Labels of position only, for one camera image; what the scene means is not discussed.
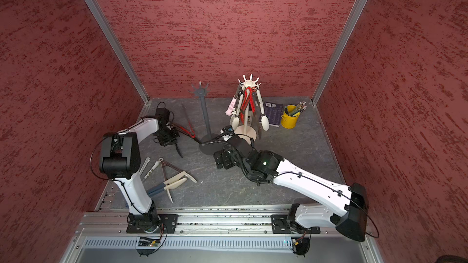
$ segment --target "yellow bucket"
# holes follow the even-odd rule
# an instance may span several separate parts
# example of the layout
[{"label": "yellow bucket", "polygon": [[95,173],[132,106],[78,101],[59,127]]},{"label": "yellow bucket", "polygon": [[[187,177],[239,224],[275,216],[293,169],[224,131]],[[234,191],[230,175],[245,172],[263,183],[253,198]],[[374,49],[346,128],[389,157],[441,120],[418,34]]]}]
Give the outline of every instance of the yellow bucket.
[{"label": "yellow bucket", "polygon": [[[290,104],[286,106],[286,108],[288,108],[288,112],[292,112],[296,108],[296,106],[293,104]],[[284,111],[283,116],[281,116],[281,125],[287,129],[294,128],[296,126],[297,118],[299,118],[300,114],[301,113],[298,113],[295,117],[291,117],[287,115],[286,112]]]}]

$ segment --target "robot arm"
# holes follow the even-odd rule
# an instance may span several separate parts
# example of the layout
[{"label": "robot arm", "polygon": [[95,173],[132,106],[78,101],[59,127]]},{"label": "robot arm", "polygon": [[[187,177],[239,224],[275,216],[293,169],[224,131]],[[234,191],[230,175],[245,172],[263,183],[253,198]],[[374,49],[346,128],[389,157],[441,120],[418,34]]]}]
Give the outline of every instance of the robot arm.
[{"label": "robot arm", "polygon": [[159,126],[157,119],[143,118],[130,128],[106,134],[102,141],[99,170],[117,184],[127,201],[128,233],[153,233],[159,229],[155,204],[138,171],[141,163],[138,143],[157,132]]},{"label": "robot arm", "polygon": [[291,230],[303,233],[313,226],[335,227],[350,239],[365,240],[368,203],[366,189],[362,185],[355,183],[349,187],[320,178],[280,155],[257,151],[237,135],[221,143],[226,145],[226,149],[214,153],[219,169],[238,166],[246,178],[257,185],[273,182],[323,205],[294,204],[286,220]]}]

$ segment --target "dark blue book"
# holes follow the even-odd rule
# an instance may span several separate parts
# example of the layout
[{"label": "dark blue book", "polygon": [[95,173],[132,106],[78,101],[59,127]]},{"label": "dark blue book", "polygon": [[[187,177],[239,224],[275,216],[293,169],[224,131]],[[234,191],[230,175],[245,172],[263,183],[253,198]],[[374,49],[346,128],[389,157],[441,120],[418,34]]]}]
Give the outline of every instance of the dark blue book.
[{"label": "dark blue book", "polygon": [[282,103],[270,103],[265,102],[263,103],[265,108],[265,115],[268,118],[268,123],[271,126],[279,127],[281,123],[281,116],[283,115],[284,105]]}]

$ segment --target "textured red wall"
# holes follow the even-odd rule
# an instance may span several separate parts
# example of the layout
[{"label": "textured red wall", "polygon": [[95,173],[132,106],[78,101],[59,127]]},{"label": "textured red wall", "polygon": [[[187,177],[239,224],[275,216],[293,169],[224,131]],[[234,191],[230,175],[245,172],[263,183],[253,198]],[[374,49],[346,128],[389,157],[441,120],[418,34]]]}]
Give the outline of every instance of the textured red wall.
[{"label": "textured red wall", "polygon": [[319,111],[388,263],[468,257],[468,0],[369,0]]},{"label": "textured red wall", "polygon": [[57,262],[104,183],[95,143],[142,107],[83,0],[0,0],[0,261]]},{"label": "textured red wall", "polygon": [[150,96],[312,95],[354,0],[98,0]]}]

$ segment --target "cable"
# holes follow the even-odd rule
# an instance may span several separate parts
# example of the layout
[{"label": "cable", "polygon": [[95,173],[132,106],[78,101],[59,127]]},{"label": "cable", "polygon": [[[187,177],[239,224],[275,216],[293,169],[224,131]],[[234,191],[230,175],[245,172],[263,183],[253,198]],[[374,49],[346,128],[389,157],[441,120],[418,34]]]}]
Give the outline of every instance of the cable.
[{"label": "cable", "polygon": [[174,118],[176,117],[174,115],[174,112],[172,112],[172,111],[169,111],[169,116],[171,115],[171,113],[172,113],[172,120],[170,120],[168,124],[172,124],[172,122],[174,121]]},{"label": "cable", "polygon": [[[279,174],[278,176],[273,177],[273,178],[271,178],[270,180],[268,180],[268,183],[270,183],[270,182],[273,181],[274,179],[276,179],[276,178],[278,178],[279,176],[284,175],[284,174],[294,174],[294,175],[296,175],[296,176],[299,176],[298,173],[294,173],[294,172],[284,172],[284,173],[281,173],[281,174]],[[352,201],[351,198],[349,198],[349,197],[343,195],[342,193],[339,193],[339,192],[336,191],[335,189],[333,189],[333,188],[331,188],[331,187],[329,187],[329,186],[327,186],[327,185],[325,185],[325,184],[323,184],[323,183],[321,183],[321,182],[319,182],[319,181],[316,181],[316,180],[314,180],[314,179],[312,179],[312,178],[309,178],[309,177],[304,176],[304,175],[301,175],[301,178],[306,178],[306,179],[309,179],[309,180],[311,180],[311,181],[314,181],[314,182],[316,182],[316,183],[318,183],[318,184],[320,184],[320,185],[322,185],[322,186],[324,186],[324,187],[326,187],[326,188],[332,190],[333,192],[335,192],[335,193],[337,193],[337,194],[339,194],[339,195],[345,197],[345,198],[348,199],[349,201],[353,202],[354,205],[356,205],[356,206],[366,215],[366,217],[369,218],[369,219],[371,220],[372,225],[374,225],[375,231],[377,232],[377,236],[373,236],[372,234],[370,234],[370,233],[368,233],[368,232],[366,232],[366,234],[369,235],[369,236],[371,236],[371,237],[373,237],[373,238],[376,238],[376,239],[378,239],[378,238],[380,237],[379,229],[377,228],[377,225],[375,224],[375,222],[373,221],[373,219],[372,219],[372,218],[369,216],[369,214],[368,214],[364,209],[362,209],[356,202]]]},{"label": "cable", "polygon": [[289,223],[287,223],[287,222],[284,221],[283,219],[275,219],[275,220],[273,221],[273,225],[275,225],[275,221],[281,221],[281,224],[283,224],[283,225],[289,227]]},{"label": "cable", "polygon": [[304,232],[304,234],[300,238],[296,239],[296,242],[297,241],[302,241],[302,239],[305,237],[306,233],[307,233],[307,230]]},{"label": "cable", "polygon": [[162,238],[162,235],[164,234],[164,229],[166,229],[166,236],[164,237],[164,241],[161,244],[159,244],[157,249],[155,249],[153,252],[147,254],[146,255],[147,257],[149,255],[151,255],[151,254],[155,254],[162,247],[162,245],[164,245],[164,243],[167,241],[167,234],[169,233],[169,230],[167,229],[166,225],[164,225],[164,223],[161,222],[161,225],[162,225],[162,234],[161,234],[161,237],[159,238],[159,242],[161,243],[161,238]]},{"label": "cable", "polygon": [[310,249],[310,240],[311,240],[311,239],[312,239],[312,233],[310,233],[310,235],[309,235],[309,243],[307,244],[306,254],[307,254],[307,252],[308,252],[309,249]]},{"label": "cable", "polygon": [[221,133],[221,134],[219,134],[219,135],[217,135],[217,136],[211,138],[211,139],[208,140],[208,141],[218,140],[219,138],[224,137],[224,136],[226,136],[226,135],[231,135],[231,137],[234,136],[234,135],[242,135],[242,136],[249,137],[249,138],[250,138],[250,145],[251,145],[252,147],[254,147],[254,139],[253,139],[252,137],[250,137],[250,136],[248,136],[248,135],[246,135],[246,134],[237,134],[237,133],[235,133],[234,131],[225,131],[225,132],[223,132],[223,133]]},{"label": "cable", "polygon": [[468,259],[454,255],[440,256],[436,263],[468,263]]},{"label": "cable", "polygon": [[91,173],[93,173],[93,175],[98,178],[98,179],[101,179],[101,180],[104,180],[104,181],[115,181],[113,179],[107,179],[107,178],[102,178],[102,177],[99,177],[98,175],[96,175],[96,173],[93,171],[93,164],[91,163],[91,161],[93,160],[93,154],[94,152],[96,151],[96,148],[104,141],[106,140],[105,138],[103,138],[98,144],[96,144],[96,146],[94,147],[93,149],[93,152],[91,153],[91,156],[89,157],[89,167],[91,168]]}]

